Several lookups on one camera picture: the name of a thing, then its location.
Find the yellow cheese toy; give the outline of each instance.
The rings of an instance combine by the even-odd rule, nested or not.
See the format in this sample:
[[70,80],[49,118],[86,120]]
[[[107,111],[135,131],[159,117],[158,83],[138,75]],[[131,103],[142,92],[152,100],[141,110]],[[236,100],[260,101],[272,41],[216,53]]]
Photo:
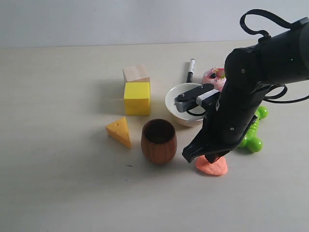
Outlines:
[[125,88],[125,107],[128,116],[150,115],[150,83],[127,82]]
[[126,117],[123,117],[106,127],[106,131],[110,137],[125,145],[128,148],[131,148],[131,141],[129,136],[129,129],[126,123]]

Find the green toy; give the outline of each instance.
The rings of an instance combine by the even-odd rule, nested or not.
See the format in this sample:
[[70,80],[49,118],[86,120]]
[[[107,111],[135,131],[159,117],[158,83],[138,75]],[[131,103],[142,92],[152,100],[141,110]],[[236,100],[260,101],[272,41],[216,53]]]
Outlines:
[[259,152],[263,148],[262,140],[256,137],[256,133],[259,127],[260,119],[264,119],[268,116],[268,109],[265,106],[259,106],[255,112],[257,120],[250,126],[245,137],[242,139],[238,147],[246,147],[251,152]]

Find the brown wooden cup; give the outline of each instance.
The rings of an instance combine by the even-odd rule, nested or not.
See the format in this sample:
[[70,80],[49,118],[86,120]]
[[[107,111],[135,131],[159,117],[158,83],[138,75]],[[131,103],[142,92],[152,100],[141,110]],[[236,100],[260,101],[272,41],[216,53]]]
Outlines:
[[147,122],[142,130],[141,150],[152,163],[170,162],[177,150],[177,137],[173,125],[164,119]]

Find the marker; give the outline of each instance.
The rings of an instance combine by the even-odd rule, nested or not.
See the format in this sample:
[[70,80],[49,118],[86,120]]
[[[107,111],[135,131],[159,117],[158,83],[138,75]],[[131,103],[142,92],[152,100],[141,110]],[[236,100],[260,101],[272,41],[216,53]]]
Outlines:
[[191,82],[192,82],[194,65],[195,65],[195,59],[191,59],[191,60],[190,60],[190,63],[189,63],[189,70],[188,70],[188,76],[187,76],[187,83],[191,83]]

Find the cup rim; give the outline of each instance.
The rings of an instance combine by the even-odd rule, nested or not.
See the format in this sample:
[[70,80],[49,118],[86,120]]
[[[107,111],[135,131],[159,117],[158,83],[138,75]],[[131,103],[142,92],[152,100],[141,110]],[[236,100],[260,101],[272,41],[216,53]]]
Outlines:
[[[152,123],[152,122],[154,122],[154,121],[165,121],[165,122],[169,123],[169,124],[172,126],[172,128],[173,128],[173,136],[172,136],[172,138],[169,139],[168,141],[164,142],[164,143],[161,143],[161,144],[155,144],[155,143],[151,142],[149,139],[147,139],[147,138],[146,138],[146,135],[145,135],[145,129],[146,129],[146,127],[147,127],[150,123]],[[175,127],[173,126],[173,124],[171,124],[169,121],[167,121],[167,120],[165,120],[165,119],[163,119],[163,118],[154,118],[154,119],[151,119],[151,120],[149,120],[148,122],[145,123],[145,125],[143,126],[143,129],[142,129],[142,136],[147,140],[147,142],[151,143],[152,145],[158,145],[158,146],[160,146],[160,145],[165,145],[165,144],[169,143],[170,141],[172,141],[172,140],[175,138],[175,136],[176,136],[176,129],[175,129]]]

